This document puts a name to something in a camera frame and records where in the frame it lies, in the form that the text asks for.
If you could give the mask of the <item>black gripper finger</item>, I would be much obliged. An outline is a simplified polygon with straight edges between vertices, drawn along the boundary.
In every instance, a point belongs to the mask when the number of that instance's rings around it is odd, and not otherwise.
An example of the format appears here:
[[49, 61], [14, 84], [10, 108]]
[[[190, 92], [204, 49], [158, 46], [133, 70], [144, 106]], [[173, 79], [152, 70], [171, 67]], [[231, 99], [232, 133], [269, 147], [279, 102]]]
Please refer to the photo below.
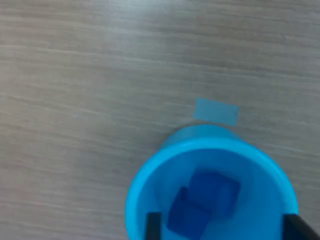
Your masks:
[[283, 215], [284, 240], [320, 240], [316, 233], [298, 214]]
[[149, 212], [146, 215], [145, 222], [145, 239], [146, 240], [161, 240], [161, 220], [162, 214], [160, 212]]

